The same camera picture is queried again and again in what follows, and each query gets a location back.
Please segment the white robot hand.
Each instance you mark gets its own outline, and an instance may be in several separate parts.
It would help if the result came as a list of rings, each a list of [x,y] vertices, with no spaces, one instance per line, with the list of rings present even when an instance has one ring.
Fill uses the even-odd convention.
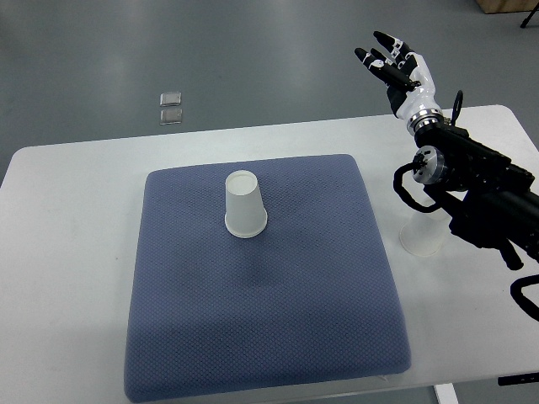
[[[435,101],[435,83],[424,58],[399,38],[377,30],[373,35],[390,54],[357,47],[355,55],[389,87],[387,96],[393,114],[406,122],[409,133],[429,123],[442,122],[442,110]]]

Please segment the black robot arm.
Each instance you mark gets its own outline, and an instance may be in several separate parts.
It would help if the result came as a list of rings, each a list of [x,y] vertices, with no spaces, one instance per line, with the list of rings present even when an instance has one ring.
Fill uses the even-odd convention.
[[[357,48],[355,55],[384,82],[393,114],[405,121],[418,147],[413,161],[394,173],[394,191],[418,212],[445,211],[453,235],[475,247],[498,250],[511,270],[523,266],[518,247],[537,259],[534,175],[456,126],[461,96],[456,97],[451,117],[443,115],[430,70],[419,53],[392,35],[373,35],[389,54]]]

